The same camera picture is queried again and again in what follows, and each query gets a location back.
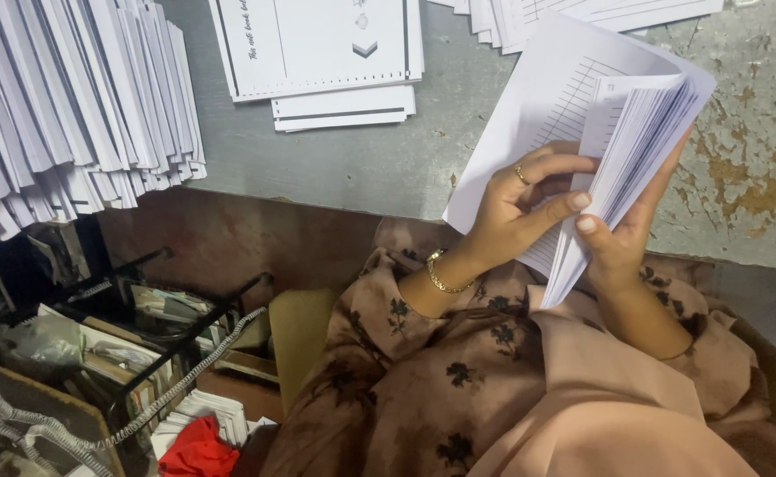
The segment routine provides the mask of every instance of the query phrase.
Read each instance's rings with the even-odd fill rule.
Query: gold ring
[[[523,182],[525,186],[529,187],[529,186],[532,185],[529,181],[524,179],[524,174],[521,173],[521,163],[520,162],[514,165],[514,173],[518,175],[518,179],[521,179],[521,182]]]

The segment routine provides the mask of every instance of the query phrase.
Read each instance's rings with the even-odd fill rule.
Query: table surface
[[[277,133],[268,102],[232,103],[208,2],[160,2],[187,42],[208,161],[196,189],[438,220],[517,60],[478,45],[468,17],[422,1],[418,114],[399,125]],[[727,3],[644,38],[718,79],[648,249],[776,268],[776,1]]]

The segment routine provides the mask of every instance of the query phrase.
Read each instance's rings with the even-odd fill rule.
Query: gold bracelet
[[[434,284],[436,287],[438,287],[439,290],[445,293],[462,293],[466,289],[470,288],[470,285],[473,285],[475,280],[471,280],[469,284],[461,288],[450,288],[443,284],[436,276],[436,261],[438,261],[442,255],[444,255],[444,252],[446,252],[445,249],[438,249],[432,252],[432,255],[426,259],[426,269],[430,271],[430,280],[432,280],[432,284]]]

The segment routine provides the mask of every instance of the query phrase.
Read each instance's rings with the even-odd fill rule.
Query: red fabric
[[[163,477],[228,477],[240,453],[217,438],[215,416],[198,417],[186,425],[158,461]]]

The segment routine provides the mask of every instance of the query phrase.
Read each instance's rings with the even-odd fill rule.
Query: hand
[[[591,204],[588,193],[571,191],[571,175],[594,173],[598,160],[576,155],[578,150],[579,143],[553,141],[494,173],[474,226],[454,250],[469,266],[470,279],[512,260],[553,225]],[[531,185],[515,172],[519,163]],[[555,197],[532,209],[548,196]]]
[[[588,280],[599,295],[614,296],[641,283],[638,269],[648,243],[650,223],[691,131],[689,128],[682,135],[656,175],[615,227],[615,232],[610,232],[597,216],[584,215],[576,221],[577,233],[592,252]]]

